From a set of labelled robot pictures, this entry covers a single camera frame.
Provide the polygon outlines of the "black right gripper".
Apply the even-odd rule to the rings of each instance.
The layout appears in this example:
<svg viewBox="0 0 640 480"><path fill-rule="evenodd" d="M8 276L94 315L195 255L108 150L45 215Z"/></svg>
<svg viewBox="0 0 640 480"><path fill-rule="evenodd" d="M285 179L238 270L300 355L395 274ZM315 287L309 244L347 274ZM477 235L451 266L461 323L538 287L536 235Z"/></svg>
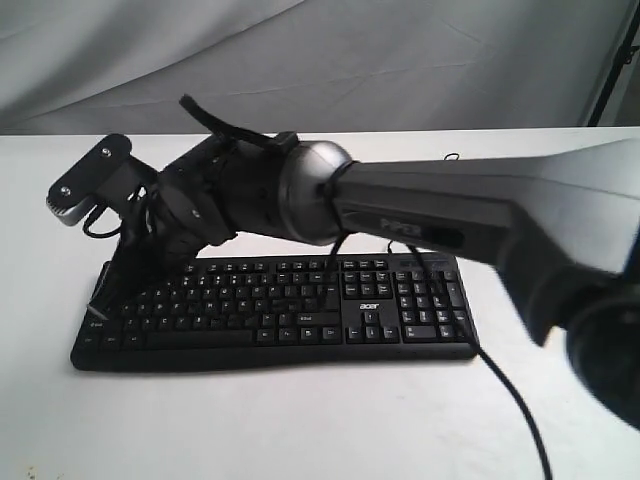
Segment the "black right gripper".
<svg viewBox="0 0 640 480"><path fill-rule="evenodd" d="M136 187L146 190L122 217L120 239L87 309L111 320L123 303L192 261L204 247L235 238L235 226L216 192L220 157L231 142L210 135L157 171L136 159L131 140L117 136L128 153Z"/></svg>

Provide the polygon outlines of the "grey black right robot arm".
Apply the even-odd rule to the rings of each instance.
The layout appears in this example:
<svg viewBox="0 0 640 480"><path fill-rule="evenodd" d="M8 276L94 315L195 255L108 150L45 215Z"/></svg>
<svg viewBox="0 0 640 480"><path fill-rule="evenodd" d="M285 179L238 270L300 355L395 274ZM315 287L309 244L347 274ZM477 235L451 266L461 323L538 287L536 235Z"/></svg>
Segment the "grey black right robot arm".
<svg viewBox="0 0 640 480"><path fill-rule="evenodd" d="M492 266L530 338L567 333L585 388L639 423L639 143L538 157L362 163L339 145L213 133L122 218L102 317L240 232L338 249L366 233Z"/></svg>

